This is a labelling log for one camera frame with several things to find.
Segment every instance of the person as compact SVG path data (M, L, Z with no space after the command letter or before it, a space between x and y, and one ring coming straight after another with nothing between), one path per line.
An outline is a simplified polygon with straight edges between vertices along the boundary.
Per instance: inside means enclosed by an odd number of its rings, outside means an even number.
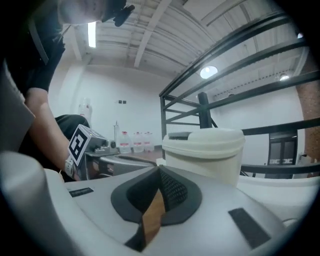
M35 119L25 136L20 153L29 155L47 169L66 172L70 159L68 146L79 124L89 127L80 115L54 118L48 102L48 91L55 69L65 51L63 24L104 22L114 18L121 25L134 7L125 7L126 0L46 0L38 6L17 32L5 61L25 105ZM39 58L30 25L34 24L47 60ZM73 171L72 179L64 173L65 181L79 180Z

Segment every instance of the black sleeve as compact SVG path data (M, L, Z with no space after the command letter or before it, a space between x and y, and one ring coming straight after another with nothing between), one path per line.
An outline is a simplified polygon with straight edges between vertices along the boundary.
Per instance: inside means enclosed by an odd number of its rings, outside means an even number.
M49 91L49 86L52 77L55 73L55 70L60 62L60 59L64 51L65 46L63 44L63 41L60 40L54 53L49 58L48 63L46 65L41 65L37 67L30 74L31 77L29 78L25 92L27 92L27 90L30 88L40 88L46 90L47 92Z
M7 53L8 70L24 96L30 88L41 88L48 92L52 77L65 51L63 40L55 45L46 65L39 61L39 54L34 50L34 46L30 47L27 43L23 41Z

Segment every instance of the black metal frame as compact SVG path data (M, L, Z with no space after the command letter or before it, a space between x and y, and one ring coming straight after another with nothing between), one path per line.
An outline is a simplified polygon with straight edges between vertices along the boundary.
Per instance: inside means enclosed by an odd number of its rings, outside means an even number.
M232 32L218 43L216 43L213 47L208 49L204 54L202 54L198 59L196 59L189 67L187 67L181 74L179 74L160 94L160 107L161 107L161 131L162 131L162 139L167 134L167 125L192 125L192 126L200 126L200 128L207 128L210 127L209 124L209 117L210 117L210 110L214 108L218 108L227 104L231 104L234 102L242 101L245 99L249 99L255 96L263 95L266 93L274 92L277 90L282 90L285 88L299 86L302 84L306 84L312 81L320 80L320 71L313 71L310 73L302 74L299 76L291 77L288 80L284 81L275 81L270 84L260 86L258 88L254 88L251 90L247 90L242 93L235 94L233 96L209 103L203 101L203 99L199 99L199 103L190 101L185 99L186 97L196 93L197 91L203 89L204 87L214 83L215 81L230 75L233 72L236 72L244 67L252 65L258 61L263 59L269 58L276 54L286 52L292 49L301 48L307 46L305 40L303 38L295 39L292 41L287 41L284 43L277 44L265 50L259 51L255 54L252 54L230 66L225 68L224 70L219 71L216 75L210 77L209 79L203 80L199 84L196 84L189 90L185 91L179 96L170 95L170 93L176 89L181 83L186 81L190 76L192 76L195 72L201 69L206 63L215 59L216 57L222 55L226 51L230 50L234 46L244 42L247 39L250 39L262 32L270 30L272 28L287 24L290 22L290 19L284 13L273 13L271 15L265 16L263 18L254 20L248 23L245 26L237 29L236 31ZM170 107L174 104L183 104L194 109L183 112L180 110L170 109ZM166 119L166 112L177 113L178 115ZM197 123L187 123L187 122L175 122L181 118L185 118L188 116L196 116L199 117L199 124ZM214 120L211 118L211 123L214 127L218 127ZM258 134L268 134L268 133L275 133L275 132L283 132L283 131L290 131L290 130L299 130L299 129L306 129L310 127L320 126L320 117L299 121L299 122L292 122L280 125L272 125L266 127L258 127L258 128L250 128L244 129L243 134L245 136L249 135L258 135ZM270 173L270 174L296 174L296 173L309 173L315 172L319 169L319 164L311 165L311 166L299 166L296 167L295 165L291 166L260 166L260 165L247 165L244 164L241 168L241 171L250 172L250 173Z

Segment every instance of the white lid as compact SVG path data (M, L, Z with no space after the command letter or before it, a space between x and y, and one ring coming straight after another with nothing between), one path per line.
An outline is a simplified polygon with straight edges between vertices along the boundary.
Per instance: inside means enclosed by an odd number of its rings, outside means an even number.
M222 159L238 154L245 141L242 130L206 128L194 132L170 133L164 137L162 148L187 157Z

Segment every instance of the brick column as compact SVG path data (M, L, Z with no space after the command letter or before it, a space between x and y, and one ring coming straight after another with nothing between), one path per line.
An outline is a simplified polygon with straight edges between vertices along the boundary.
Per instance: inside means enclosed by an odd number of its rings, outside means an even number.
M318 70L309 53L301 74ZM303 119L309 120L320 117L320 81L305 83L296 87L301 103ZM304 153L312 159L320 161L320 126L305 129Z

